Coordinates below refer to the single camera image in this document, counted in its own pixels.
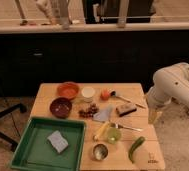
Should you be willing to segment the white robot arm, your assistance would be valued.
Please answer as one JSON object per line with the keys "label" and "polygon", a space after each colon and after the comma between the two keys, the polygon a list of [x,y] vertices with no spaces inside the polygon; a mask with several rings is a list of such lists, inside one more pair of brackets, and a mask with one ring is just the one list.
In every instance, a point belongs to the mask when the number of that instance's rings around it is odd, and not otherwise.
{"label": "white robot arm", "polygon": [[174,98],[189,109],[189,64],[177,63],[153,74],[154,85],[146,93],[149,107],[148,122],[153,124]]}

